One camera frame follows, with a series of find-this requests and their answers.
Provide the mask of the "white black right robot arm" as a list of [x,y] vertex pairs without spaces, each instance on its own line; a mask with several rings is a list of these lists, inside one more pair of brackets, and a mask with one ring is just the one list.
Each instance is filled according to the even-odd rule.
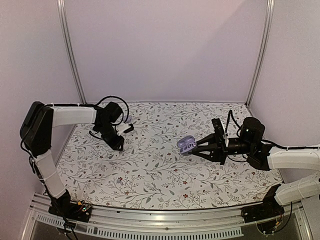
[[184,137],[177,146],[182,155],[194,155],[210,162],[225,164],[230,155],[246,155],[246,162],[256,170],[307,169],[314,173],[291,183],[272,186],[261,204],[242,208],[246,223],[284,214],[284,205],[319,195],[320,148],[318,146],[280,146],[263,139],[265,126],[254,117],[247,117],[239,127],[238,137],[227,137],[227,128],[220,119],[211,120],[214,133],[195,140]]

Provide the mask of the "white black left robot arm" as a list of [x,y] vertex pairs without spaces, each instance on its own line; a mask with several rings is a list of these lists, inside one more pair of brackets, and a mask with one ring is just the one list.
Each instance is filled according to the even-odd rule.
[[91,211],[90,203],[71,200],[71,194],[60,177],[53,150],[58,142],[54,136],[56,129],[92,125],[103,142],[112,150],[121,151],[124,138],[116,132],[115,125],[123,117],[124,111],[116,102],[104,107],[98,104],[45,104],[40,101],[31,104],[20,128],[20,147],[29,155],[32,170],[51,200],[51,213],[78,218],[89,216]]

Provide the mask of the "floral patterned table mat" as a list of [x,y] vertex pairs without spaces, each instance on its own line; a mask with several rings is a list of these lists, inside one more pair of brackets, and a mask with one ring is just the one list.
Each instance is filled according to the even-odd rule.
[[282,181],[278,171],[256,170],[241,155],[220,165],[179,154],[177,142],[209,135],[213,118],[225,122],[232,111],[241,123],[250,115],[243,104],[143,102],[129,108],[134,130],[125,135],[122,152],[90,136],[91,125],[75,127],[57,166],[73,200],[133,209],[218,208],[258,202]]

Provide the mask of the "aluminium front rail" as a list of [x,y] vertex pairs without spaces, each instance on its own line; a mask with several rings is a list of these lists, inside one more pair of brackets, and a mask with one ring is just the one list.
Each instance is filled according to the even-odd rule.
[[137,210],[93,206],[88,222],[49,213],[50,199],[36,193],[22,229],[23,240],[313,240],[300,202],[286,205],[277,231],[265,226],[276,218],[245,222],[241,206],[192,210]]

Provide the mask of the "left aluminium frame post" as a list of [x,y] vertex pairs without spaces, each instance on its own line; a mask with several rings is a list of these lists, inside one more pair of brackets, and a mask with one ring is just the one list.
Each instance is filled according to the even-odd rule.
[[59,15],[59,20],[60,20],[60,25],[62,30],[62,36],[65,44],[66,54],[68,57],[75,88],[76,88],[80,102],[82,104],[86,104],[87,100],[85,97],[85,91],[81,83],[80,74],[78,71],[77,62],[75,58],[75,53],[72,46],[72,40],[71,40],[70,30],[68,26],[66,4],[64,0],[57,0],[56,3],[57,3],[57,10],[58,10],[58,15]]

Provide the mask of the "aluminium frame post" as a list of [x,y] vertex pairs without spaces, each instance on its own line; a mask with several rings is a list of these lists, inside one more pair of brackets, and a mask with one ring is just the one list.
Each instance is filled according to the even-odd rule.
[[72,40],[71,40],[70,30],[68,26],[66,4],[64,0],[57,0],[56,3],[57,3],[57,10],[58,10],[58,15],[59,15],[59,20],[60,20],[60,25],[62,30],[62,36],[65,44],[66,54],[68,57],[75,88],[76,88],[80,102],[82,104],[86,104],[87,100],[85,97],[85,91],[81,83],[80,74],[78,71],[77,62],[75,58],[75,53],[72,46]]
[[263,30],[262,30],[262,37],[260,41],[260,47],[258,51],[257,61],[255,64],[255,68],[253,71],[253,76],[251,80],[251,84],[249,87],[248,95],[246,98],[245,105],[249,109],[254,98],[254,94],[258,85],[258,80],[260,77],[260,73],[262,70],[267,46],[268,46],[268,40],[270,36],[270,31],[272,27],[272,21],[273,21],[273,14],[274,14],[274,7],[275,7],[275,1],[274,0],[267,0],[266,2],[266,12],[265,12],[265,19],[263,24]]

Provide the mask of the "right aluminium frame post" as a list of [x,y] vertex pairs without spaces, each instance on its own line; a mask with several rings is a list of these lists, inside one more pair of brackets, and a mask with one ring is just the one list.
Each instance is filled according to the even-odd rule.
[[267,0],[266,2],[266,12],[265,12],[265,19],[263,24],[263,30],[262,30],[262,37],[260,41],[260,47],[258,51],[257,61],[255,64],[255,68],[253,71],[253,76],[251,80],[251,84],[249,87],[248,95],[246,98],[245,105],[249,109],[254,98],[254,94],[258,85],[258,80],[260,77],[260,73],[262,70],[267,46],[268,46],[268,40],[270,36],[270,31],[272,27],[272,21],[273,21],[273,14],[274,14],[274,7],[275,7],[275,1],[274,0]]

